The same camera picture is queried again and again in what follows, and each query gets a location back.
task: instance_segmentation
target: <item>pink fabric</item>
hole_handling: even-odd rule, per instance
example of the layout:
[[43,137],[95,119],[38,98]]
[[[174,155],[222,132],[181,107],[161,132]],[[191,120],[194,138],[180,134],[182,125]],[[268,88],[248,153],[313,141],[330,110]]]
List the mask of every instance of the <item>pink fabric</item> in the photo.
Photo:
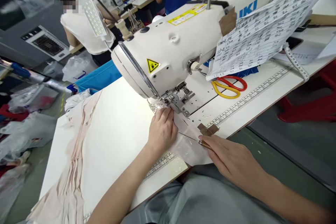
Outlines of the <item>pink fabric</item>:
[[59,181],[37,202],[27,220],[33,220],[37,224],[84,223],[84,201],[80,185],[83,171],[83,143],[101,92],[86,98],[69,112],[67,126],[74,127],[77,132],[66,147],[69,162]]

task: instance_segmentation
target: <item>blue bin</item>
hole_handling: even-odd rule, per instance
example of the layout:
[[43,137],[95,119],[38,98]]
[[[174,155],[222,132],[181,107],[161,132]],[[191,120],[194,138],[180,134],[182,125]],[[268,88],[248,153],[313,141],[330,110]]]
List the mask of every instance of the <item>blue bin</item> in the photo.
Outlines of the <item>blue bin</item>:
[[113,61],[105,63],[93,72],[76,81],[78,92],[83,92],[86,89],[102,90],[121,77],[117,67]]

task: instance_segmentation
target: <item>red stool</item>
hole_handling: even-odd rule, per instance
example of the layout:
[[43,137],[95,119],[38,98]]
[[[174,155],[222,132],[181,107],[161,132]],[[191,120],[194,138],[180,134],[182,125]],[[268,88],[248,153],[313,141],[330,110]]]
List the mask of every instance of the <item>red stool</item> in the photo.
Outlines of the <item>red stool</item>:
[[317,75],[332,89],[331,95],[300,106],[293,106],[287,97],[279,103],[285,110],[278,115],[286,123],[300,121],[336,121],[336,60],[329,63]]

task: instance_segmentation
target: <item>red and yellow scissors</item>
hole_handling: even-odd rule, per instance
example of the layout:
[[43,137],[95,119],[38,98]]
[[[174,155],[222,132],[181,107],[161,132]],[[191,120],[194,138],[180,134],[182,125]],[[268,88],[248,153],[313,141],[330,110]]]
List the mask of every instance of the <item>red and yellow scissors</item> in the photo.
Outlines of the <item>red and yellow scissors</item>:
[[[237,81],[239,81],[240,83],[243,84],[243,88],[239,88],[239,87],[236,87],[235,85],[233,85],[231,82],[229,82],[228,80],[226,79],[236,79]],[[227,86],[219,83],[218,81],[221,81],[221,82],[224,82]],[[213,86],[213,89],[215,90],[215,92],[225,98],[225,99],[235,99],[235,98],[238,98],[240,96],[240,91],[244,91],[247,89],[247,83],[240,77],[237,77],[237,76],[231,76],[231,75],[228,75],[228,76],[224,76],[224,77],[219,77],[215,80],[213,80],[211,82],[212,86]],[[217,86],[221,87],[221,88],[224,88],[224,89],[227,89],[227,90],[231,90],[233,92],[235,92],[237,95],[235,96],[227,96],[225,94],[222,94],[221,92],[219,92]]]

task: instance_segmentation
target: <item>warning sticker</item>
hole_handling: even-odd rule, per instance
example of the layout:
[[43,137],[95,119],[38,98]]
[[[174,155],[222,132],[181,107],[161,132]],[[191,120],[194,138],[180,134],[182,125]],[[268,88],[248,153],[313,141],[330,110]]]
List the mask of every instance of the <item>warning sticker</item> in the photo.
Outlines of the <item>warning sticker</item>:
[[197,4],[193,8],[191,8],[190,10],[187,10],[186,12],[181,14],[180,16],[177,16],[177,17],[169,20],[168,23],[171,23],[173,25],[179,25],[179,24],[183,23],[184,21],[187,21],[188,19],[190,19],[190,18],[196,16],[197,14],[201,13],[206,8],[207,8],[206,4]]
[[149,73],[151,74],[156,68],[160,66],[160,63],[157,63],[156,61],[153,61],[151,59],[147,59],[148,69]]

